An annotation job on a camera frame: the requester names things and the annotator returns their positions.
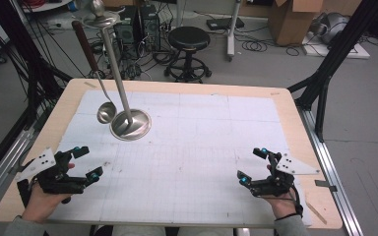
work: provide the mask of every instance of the robotic hand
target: robotic hand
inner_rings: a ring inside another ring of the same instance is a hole
[[[280,171],[282,155],[278,153],[273,153],[265,148],[259,149],[254,148],[253,153],[266,159],[268,158],[270,162],[270,173],[267,179],[264,180],[252,180],[247,174],[237,171],[237,178],[239,183],[250,190],[254,197],[260,198],[261,196],[273,195],[278,197],[282,194],[289,193],[291,199],[295,202],[296,213],[302,216],[303,207],[300,204],[299,194],[293,184],[293,175],[287,173],[287,171]],[[290,193],[290,188],[295,192],[295,197]]]
[[[85,188],[97,182],[103,174],[101,166],[87,173],[86,177],[70,177],[67,174],[72,157],[79,158],[87,153],[88,147],[75,147],[53,155],[51,149],[47,148],[38,158],[23,166],[23,171],[16,176],[16,180],[24,206],[30,200],[32,184],[36,181],[43,192],[48,194],[82,194]],[[35,176],[29,182],[27,178],[33,175]],[[62,203],[67,204],[70,200],[68,198]]]

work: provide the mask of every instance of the human hand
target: human hand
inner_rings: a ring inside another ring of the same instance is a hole
[[[71,194],[46,194],[42,191],[38,183],[32,186],[31,197],[22,215],[23,220],[43,223],[57,206],[65,199],[71,197]]]
[[[276,219],[279,219],[296,213],[294,200],[290,195],[295,198],[295,193],[292,189],[290,189],[290,194],[285,193],[278,197],[266,195],[261,196],[261,198],[266,200],[272,206],[273,214],[275,215]]]

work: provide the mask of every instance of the stool seat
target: stool seat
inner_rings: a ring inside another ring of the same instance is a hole
[[[168,35],[168,42],[178,50],[202,50],[210,44],[210,36],[203,30],[194,27],[180,27]]]
[[[194,27],[180,27],[168,34],[168,43],[178,50],[178,53],[164,70],[165,76],[172,76],[176,82],[199,81],[202,77],[210,77],[212,72],[201,60],[194,58],[193,54],[210,44],[210,36],[202,29]]]

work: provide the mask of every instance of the wooden handle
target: wooden handle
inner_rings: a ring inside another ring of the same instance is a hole
[[[88,39],[85,36],[84,29],[82,24],[79,21],[72,22],[73,30],[75,30],[76,36],[78,37],[79,42],[81,43],[82,49],[85,52],[85,56],[88,59],[89,65],[91,66],[92,71],[98,71],[97,62],[95,60],[94,54],[92,53],[91,46],[88,43]]]

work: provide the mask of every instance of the computer tower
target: computer tower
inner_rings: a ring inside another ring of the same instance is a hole
[[[121,22],[113,27],[120,60],[137,60],[139,58],[138,46],[142,40],[137,6],[125,6],[125,11],[120,14],[120,19]]]
[[[149,51],[160,51],[160,22],[155,5],[142,6],[140,12],[146,49]]]

